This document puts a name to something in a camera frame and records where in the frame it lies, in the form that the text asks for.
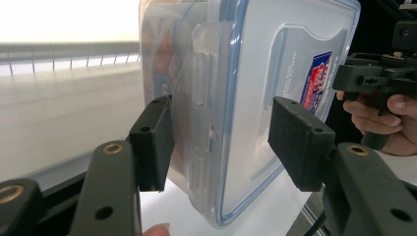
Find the black cable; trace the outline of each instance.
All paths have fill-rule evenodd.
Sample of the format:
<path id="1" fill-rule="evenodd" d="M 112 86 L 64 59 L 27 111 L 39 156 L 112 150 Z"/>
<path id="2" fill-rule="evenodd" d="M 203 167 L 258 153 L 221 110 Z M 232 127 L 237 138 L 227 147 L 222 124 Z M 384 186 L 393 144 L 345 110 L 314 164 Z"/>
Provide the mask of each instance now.
<path id="1" fill-rule="evenodd" d="M 322 213 L 317 218 L 316 222 L 312 225 L 312 227 L 307 231 L 307 233 L 304 234 L 304 236 L 313 236 L 325 223 L 326 221 L 326 214 L 323 210 Z"/>
<path id="2" fill-rule="evenodd" d="M 322 229 L 323 232 L 325 232 L 325 235 L 330 235 L 330 231 L 328 230 L 328 228 L 325 225 L 322 225 L 322 227 L 320 227 Z"/>

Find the clear plastic container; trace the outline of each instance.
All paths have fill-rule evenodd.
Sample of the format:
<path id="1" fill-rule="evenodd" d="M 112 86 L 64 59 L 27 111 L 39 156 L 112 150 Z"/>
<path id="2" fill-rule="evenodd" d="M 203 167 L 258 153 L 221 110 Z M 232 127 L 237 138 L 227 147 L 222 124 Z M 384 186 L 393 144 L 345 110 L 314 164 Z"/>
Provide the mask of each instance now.
<path id="1" fill-rule="evenodd" d="M 211 225 L 283 170 L 268 144 L 274 96 L 326 120 L 359 13 L 355 0 L 142 1 L 146 102 L 173 93 L 171 168 Z"/>

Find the human hand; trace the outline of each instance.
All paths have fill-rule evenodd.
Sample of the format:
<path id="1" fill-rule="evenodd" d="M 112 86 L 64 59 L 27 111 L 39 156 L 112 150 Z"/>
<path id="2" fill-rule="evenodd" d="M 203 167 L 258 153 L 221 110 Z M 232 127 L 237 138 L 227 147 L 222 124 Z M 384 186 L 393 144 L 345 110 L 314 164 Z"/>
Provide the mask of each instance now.
<path id="1" fill-rule="evenodd" d="M 343 91 L 337 92 L 342 100 Z M 378 116 L 379 109 L 369 106 L 371 94 L 360 93 L 356 101 L 345 101 L 343 109 L 352 114 L 352 122 L 362 133 L 372 132 L 390 135 L 384 152 L 407 156 L 417 154 L 417 100 L 396 94 L 387 101 L 387 107 L 393 114 Z"/>
<path id="2" fill-rule="evenodd" d="M 168 227 L 164 224 L 157 224 L 150 229 L 148 229 L 144 236 L 170 236 Z"/>

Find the container label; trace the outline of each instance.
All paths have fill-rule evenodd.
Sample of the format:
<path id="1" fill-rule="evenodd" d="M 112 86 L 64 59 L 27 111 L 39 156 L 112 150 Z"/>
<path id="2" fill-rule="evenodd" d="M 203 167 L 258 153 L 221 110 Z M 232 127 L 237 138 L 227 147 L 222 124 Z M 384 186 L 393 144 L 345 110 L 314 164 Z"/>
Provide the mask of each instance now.
<path id="1" fill-rule="evenodd" d="M 316 113 L 325 90 L 330 57 L 331 52 L 327 52 L 313 58 L 312 66 L 307 75 L 306 84 L 304 84 L 300 103 L 313 114 Z"/>

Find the finger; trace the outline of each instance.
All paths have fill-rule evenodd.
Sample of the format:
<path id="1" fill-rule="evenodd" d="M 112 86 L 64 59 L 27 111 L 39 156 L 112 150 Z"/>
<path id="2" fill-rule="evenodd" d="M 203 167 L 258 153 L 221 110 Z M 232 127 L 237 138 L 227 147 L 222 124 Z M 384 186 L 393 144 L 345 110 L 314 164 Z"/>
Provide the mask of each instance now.
<path id="1" fill-rule="evenodd" d="M 148 229 L 144 236 L 170 236 L 168 224 L 158 224 Z"/>
<path id="2" fill-rule="evenodd" d="M 337 100 L 343 100 L 344 92 L 343 91 L 337 91 L 336 92 L 336 98 Z"/>
<path id="3" fill-rule="evenodd" d="M 352 123 L 355 127 L 364 132 L 372 132 L 374 134 L 389 135 L 402 130 L 402 125 L 389 126 L 380 122 L 366 119 L 364 117 L 352 115 Z"/>
<path id="4" fill-rule="evenodd" d="M 352 115 L 363 117 L 367 120 L 382 123 L 384 125 L 397 126 L 401 123 L 401 119 L 392 114 L 379 116 L 378 109 L 368 107 L 359 101 L 345 101 L 343 103 L 343 108 Z"/>
<path id="5" fill-rule="evenodd" d="M 387 101 L 388 109 L 397 115 L 407 115 L 417 119 L 417 100 L 406 95 L 392 95 Z"/>
<path id="6" fill-rule="evenodd" d="M 417 154 L 417 146 L 402 132 L 398 132 L 389 136 L 383 151 L 398 156 L 409 156 Z"/>

